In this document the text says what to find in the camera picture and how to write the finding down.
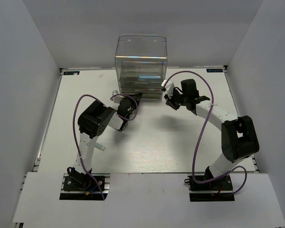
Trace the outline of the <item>red gel pen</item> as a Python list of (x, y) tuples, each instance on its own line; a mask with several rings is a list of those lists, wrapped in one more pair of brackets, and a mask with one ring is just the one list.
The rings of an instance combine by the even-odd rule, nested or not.
[(136, 88), (134, 90), (136, 93), (151, 93), (151, 94), (160, 94), (161, 90), (160, 89), (147, 89), (147, 88)]

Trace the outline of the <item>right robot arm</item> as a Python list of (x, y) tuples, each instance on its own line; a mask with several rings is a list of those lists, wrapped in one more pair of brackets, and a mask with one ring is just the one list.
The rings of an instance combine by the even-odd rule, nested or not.
[(231, 114), (214, 105), (212, 98), (200, 96), (195, 80), (183, 80), (180, 91), (168, 80), (164, 80), (161, 86), (166, 93), (166, 105), (174, 110), (184, 106), (221, 132), (222, 153), (206, 168), (204, 180), (194, 178), (195, 183), (206, 184), (212, 190), (217, 189), (222, 184), (222, 178), (239, 168), (238, 164), (244, 159), (259, 151), (252, 119), (247, 115), (239, 117)]

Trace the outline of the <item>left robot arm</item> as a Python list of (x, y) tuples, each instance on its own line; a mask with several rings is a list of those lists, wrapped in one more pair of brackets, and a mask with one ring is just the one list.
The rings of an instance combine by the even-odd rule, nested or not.
[[(84, 97), (93, 98), (95, 101), (89, 105), (79, 116), (76, 122), (76, 113), (80, 101)], [(77, 147), (77, 157), (74, 165), (67, 169), (69, 176), (75, 178), (75, 185), (82, 190), (91, 184), (88, 176), (92, 171), (92, 157), (97, 139), (109, 126), (122, 132), (129, 121), (135, 119), (142, 94), (126, 95), (113, 93), (110, 98), (119, 106), (117, 109), (104, 105), (92, 95), (82, 95), (73, 113), (73, 135)]]

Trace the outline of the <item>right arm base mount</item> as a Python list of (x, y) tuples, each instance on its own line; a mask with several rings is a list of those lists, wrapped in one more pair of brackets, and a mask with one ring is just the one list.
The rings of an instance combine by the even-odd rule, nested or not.
[(189, 187), (190, 202), (225, 202), (234, 201), (233, 185), (230, 176), (204, 184), (197, 184), (192, 176), (184, 183)]

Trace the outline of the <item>clear acrylic drawer organizer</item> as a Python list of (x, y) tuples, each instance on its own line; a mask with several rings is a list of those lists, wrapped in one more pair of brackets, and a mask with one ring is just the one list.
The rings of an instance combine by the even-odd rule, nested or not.
[[(121, 94), (138, 94), (134, 90), (160, 89), (167, 71), (167, 40), (154, 34), (123, 34), (118, 38), (115, 69)], [(139, 79), (139, 76), (161, 76), (161, 79)], [(134, 82), (150, 82), (150, 87), (134, 87)], [(162, 99), (160, 94), (142, 93), (142, 99)]]

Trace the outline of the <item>green capped highlighter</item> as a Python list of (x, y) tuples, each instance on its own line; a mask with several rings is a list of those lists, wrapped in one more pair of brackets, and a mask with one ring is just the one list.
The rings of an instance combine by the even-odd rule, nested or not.
[(101, 144), (99, 144), (99, 143), (96, 143), (96, 144), (95, 144), (95, 148), (97, 148), (97, 149), (99, 149), (99, 150), (101, 150), (101, 151), (104, 151), (104, 150), (105, 150), (105, 146), (103, 146), (103, 145), (101, 145)]

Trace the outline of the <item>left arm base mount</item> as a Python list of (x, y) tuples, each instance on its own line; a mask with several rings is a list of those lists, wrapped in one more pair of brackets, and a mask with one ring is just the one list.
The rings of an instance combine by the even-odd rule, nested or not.
[[(102, 190), (104, 199), (106, 199), (109, 192), (110, 174), (95, 174), (95, 179), (98, 181)], [(83, 200), (83, 201), (102, 201), (103, 197), (95, 181), (88, 176), (88, 181), (80, 184), (71, 178), (68, 174), (64, 174), (60, 200)]]

